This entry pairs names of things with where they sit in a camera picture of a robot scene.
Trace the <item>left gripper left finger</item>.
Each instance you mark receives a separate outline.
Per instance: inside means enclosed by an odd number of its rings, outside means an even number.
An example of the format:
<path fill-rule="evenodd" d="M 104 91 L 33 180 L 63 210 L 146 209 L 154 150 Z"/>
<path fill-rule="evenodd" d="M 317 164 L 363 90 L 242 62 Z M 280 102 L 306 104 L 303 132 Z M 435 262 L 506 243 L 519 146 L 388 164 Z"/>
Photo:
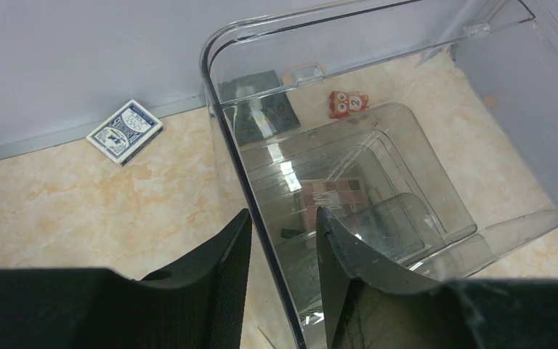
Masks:
<path fill-rule="evenodd" d="M 238 348 L 252 221 L 140 280 L 107 268 L 0 269 L 0 348 Z"/>

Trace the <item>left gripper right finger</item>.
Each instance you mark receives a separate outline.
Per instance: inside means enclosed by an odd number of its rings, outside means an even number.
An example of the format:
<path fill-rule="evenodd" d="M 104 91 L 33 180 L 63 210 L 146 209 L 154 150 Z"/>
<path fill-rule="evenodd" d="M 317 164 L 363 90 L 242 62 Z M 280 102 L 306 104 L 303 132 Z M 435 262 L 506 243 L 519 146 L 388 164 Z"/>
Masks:
<path fill-rule="evenodd" d="M 330 348 L 558 348 L 558 279 L 440 282 L 409 270 L 317 211 Z"/>

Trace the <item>eyeshadow palette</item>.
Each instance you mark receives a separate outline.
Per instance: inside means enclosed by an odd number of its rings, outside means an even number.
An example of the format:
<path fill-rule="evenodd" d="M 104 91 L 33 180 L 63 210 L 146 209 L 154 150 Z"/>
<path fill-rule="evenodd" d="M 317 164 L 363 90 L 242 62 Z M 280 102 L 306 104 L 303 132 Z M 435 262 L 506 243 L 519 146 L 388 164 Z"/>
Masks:
<path fill-rule="evenodd" d="M 302 180 L 301 190 L 294 196 L 304 228 L 316 227 L 318 207 L 325 207 L 350 229 L 374 224 L 365 186 L 359 177 L 336 180 Z"/>

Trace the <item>clear acrylic makeup organizer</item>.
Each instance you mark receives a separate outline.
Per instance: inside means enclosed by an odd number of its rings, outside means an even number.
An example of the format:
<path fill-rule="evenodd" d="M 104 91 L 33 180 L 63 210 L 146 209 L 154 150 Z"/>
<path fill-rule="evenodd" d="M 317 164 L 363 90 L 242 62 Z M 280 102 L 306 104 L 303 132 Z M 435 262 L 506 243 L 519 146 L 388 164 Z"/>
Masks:
<path fill-rule="evenodd" d="M 558 278 L 558 1 L 346 1 L 219 29 L 200 56 L 222 203 L 247 207 L 266 348 L 325 348 L 302 180 L 359 177 L 348 231 L 437 280 Z M 275 71 L 301 126 L 240 146 L 219 85 Z M 332 91 L 369 108 L 331 119 Z"/>

